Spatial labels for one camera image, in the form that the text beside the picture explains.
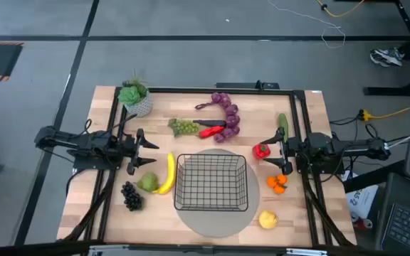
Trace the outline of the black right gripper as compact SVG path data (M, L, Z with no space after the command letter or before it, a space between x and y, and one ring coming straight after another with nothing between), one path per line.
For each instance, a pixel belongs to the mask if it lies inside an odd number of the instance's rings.
M275 135L261 144L280 144L280 153L282 158L264 158L264 161L277 166L283 175L289 175L293 172L292 164L289 162L289 157L299 156L302 161L309 164L310 157L306 154L306 144L300 141L297 137L285 136L283 127L277 128Z

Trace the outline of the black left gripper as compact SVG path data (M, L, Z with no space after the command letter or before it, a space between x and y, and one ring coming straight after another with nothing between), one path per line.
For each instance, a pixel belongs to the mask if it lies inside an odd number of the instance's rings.
M137 136L133 137L132 135L127 136L125 140L121 140L117 145L117 158L114 163L115 167L120 167L122 160L125 157L131 158L129 164L127 165L127 173L133 175L135 169L139 167L150 164L156 161L156 159L142 158L139 157L139 147L142 146L148 149L159 149L159 147L149 141L144 136L144 130L139 128L137 130Z

